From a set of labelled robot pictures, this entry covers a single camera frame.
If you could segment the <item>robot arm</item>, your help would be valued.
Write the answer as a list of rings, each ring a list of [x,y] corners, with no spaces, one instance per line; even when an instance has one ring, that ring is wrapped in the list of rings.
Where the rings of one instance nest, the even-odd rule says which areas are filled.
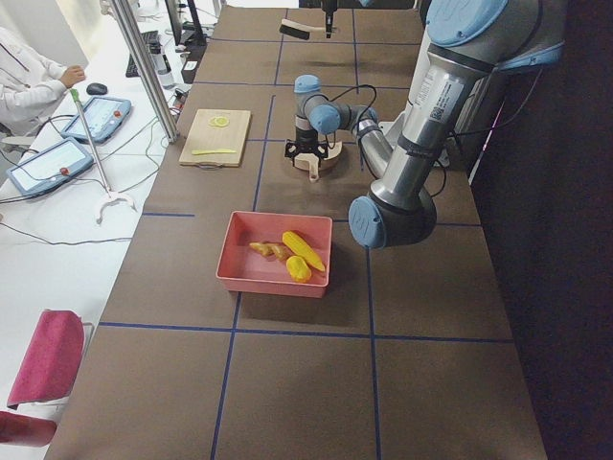
[[[425,240],[437,221],[424,182],[439,159],[475,83],[493,72],[518,73],[557,62],[564,44],[564,1],[433,1],[406,108],[381,125],[364,105],[336,103],[319,79],[294,82],[296,139],[285,154],[316,151],[321,135],[353,133],[375,175],[349,210],[353,238],[366,248]]]
[[[325,34],[326,38],[331,38],[333,34],[334,14],[339,8],[368,8],[375,2],[372,0],[339,1],[339,0],[299,0],[300,8],[319,8],[325,15]]]

